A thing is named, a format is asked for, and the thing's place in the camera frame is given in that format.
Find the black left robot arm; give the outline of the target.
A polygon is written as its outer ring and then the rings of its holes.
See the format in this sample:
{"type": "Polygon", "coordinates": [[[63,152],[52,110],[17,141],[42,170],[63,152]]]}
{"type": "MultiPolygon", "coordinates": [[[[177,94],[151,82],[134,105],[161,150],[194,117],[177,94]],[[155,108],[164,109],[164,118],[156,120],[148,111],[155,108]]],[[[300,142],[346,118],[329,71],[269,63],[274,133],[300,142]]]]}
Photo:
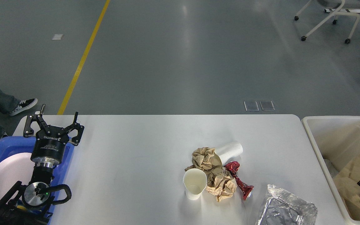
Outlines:
{"type": "Polygon", "coordinates": [[[0,198],[0,225],[47,225],[54,206],[72,198],[71,189],[62,183],[69,159],[66,151],[79,145],[84,126],[78,112],[67,127],[47,124],[45,106],[26,117],[23,137],[18,138],[34,142],[28,158],[32,173],[28,182],[17,180],[0,198]]]}

